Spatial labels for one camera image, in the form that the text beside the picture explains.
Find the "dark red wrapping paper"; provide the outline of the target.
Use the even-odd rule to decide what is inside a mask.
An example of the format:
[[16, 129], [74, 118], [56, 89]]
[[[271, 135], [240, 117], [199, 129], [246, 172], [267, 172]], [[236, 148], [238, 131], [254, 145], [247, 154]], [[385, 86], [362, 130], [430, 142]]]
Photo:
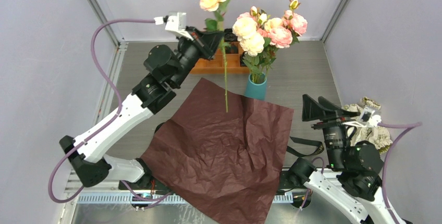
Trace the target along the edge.
[[293, 109], [202, 78], [141, 158], [218, 223], [264, 223], [279, 186]]

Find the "two pink roses stem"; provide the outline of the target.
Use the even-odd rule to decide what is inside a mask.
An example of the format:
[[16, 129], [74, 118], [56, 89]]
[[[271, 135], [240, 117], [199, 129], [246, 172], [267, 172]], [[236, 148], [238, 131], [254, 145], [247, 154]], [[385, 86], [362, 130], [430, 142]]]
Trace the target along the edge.
[[240, 14], [236, 19], [233, 27], [234, 34], [239, 40], [249, 39], [255, 32], [267, 38], [268, 22], [269, 15], [256, 6], [252, 6], [248, 12]]

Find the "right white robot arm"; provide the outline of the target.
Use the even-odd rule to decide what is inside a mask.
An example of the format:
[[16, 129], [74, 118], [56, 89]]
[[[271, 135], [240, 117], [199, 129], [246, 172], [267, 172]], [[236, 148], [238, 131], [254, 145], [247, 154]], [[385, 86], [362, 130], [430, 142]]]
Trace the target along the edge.
[[297, 160], [287, 171], [287, 179], [296, 188], [307, 188], [334, 205], [352, 223], [408, 223], [391, 205], [380, 172], [386, 170], [375, 145], [360, 141], [351, 145], [350, 129], [373, 128], [381, 123], [379, 109], [365, 106], [360, 112], [347, 111], [320, 96], [302, 96], [302, 121], [322, 130], [330, 176], [316, 168], [305, 155], [288, 147]]

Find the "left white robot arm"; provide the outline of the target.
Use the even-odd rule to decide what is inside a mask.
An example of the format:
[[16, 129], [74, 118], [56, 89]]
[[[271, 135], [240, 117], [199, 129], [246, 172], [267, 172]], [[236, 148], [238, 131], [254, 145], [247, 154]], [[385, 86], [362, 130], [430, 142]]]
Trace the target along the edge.
[[175, 96], [200, 58], [213, 59], [224, 33], [201, 32], [186, 27], [176, 50], [153, 47], [144, 61], [149, 72], [112, 113], [90, 130], [60, 140], [76, 175], [86, 188], [105, 180], [120, 180], [146, 189], [152, 182], [150, 169], [140, 158], [126, 160], [106, 152], [126, 133], [162, 110]]

